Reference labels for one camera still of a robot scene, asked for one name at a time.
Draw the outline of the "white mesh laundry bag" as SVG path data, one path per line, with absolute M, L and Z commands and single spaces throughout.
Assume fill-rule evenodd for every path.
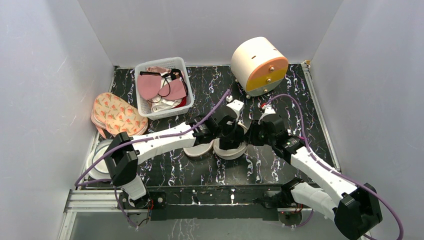
M 239 121 L 237 121 L 237 123 L 243 128 L 244 134 L 246 134 L 247 127 Z M 197 146 L 195 146 L 195 140 L 196 138 L 194 137 L 194 143 L 187 144 L 182 147 L 183 152 L 190 158 L 199 158 L 209 152 L 213 152 L 224 160 L 234 160 L 243 155 L 248 146 L 247 142 L 243 140 L 241 146 L 236 149 L 222 150 L 218 146 L 218 139 L 212 140 L 210 143 L 200 144 Z

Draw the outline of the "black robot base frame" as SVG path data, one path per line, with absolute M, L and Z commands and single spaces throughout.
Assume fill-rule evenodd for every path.
M 261 219 L 296 227 L 311 211 L 305 204 L 283 201 L 279 184 L 148 187 L 141 200 L 124 192 L 117 199 L 118 208 L 138 227 L 180 219 Z

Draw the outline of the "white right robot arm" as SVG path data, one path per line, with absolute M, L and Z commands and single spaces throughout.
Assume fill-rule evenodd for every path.
M 279 193 L 265 197 L 288 207 L 303 204 L 331 219 L 349 240 L 357 240 L 383 220 L 376 190 L 347 181 L 323 162 L 299 136 L 288 132 L 282 118 L 271 113 L 251 122 L 244 136 L 248 144 L 270 146 L 291 166 L 309 176 L 318 187 L 295 177 L 283 184 Z

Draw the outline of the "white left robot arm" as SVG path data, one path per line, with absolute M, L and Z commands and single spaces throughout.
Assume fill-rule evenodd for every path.
M 149 193 L 138 176 L 138 166 L 145 161 L 177 149 L 196 147 L 218 140 L 225 151 L 244 146 L 247 129 L 234 114 L 198 116 L 175 127 L 130 137 L 119 133 L 107 148 L 104 162 L 113 186 L 121 188 L 137 208 L 149 203 Z

